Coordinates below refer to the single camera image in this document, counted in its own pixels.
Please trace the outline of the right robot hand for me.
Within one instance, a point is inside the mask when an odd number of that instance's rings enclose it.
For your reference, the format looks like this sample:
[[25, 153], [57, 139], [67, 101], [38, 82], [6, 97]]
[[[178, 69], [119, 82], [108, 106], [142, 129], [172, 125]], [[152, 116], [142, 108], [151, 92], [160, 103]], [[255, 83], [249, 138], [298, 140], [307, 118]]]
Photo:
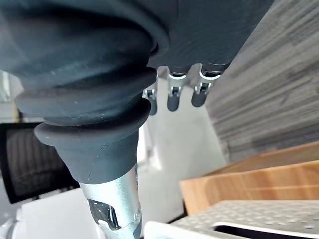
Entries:
[[3, 0], [0, 68], [20, 79], [38, 139], [79, 182], [109, 239], [137, 239], [139, 128], [157, 68], [227, 69], [270, 0]]

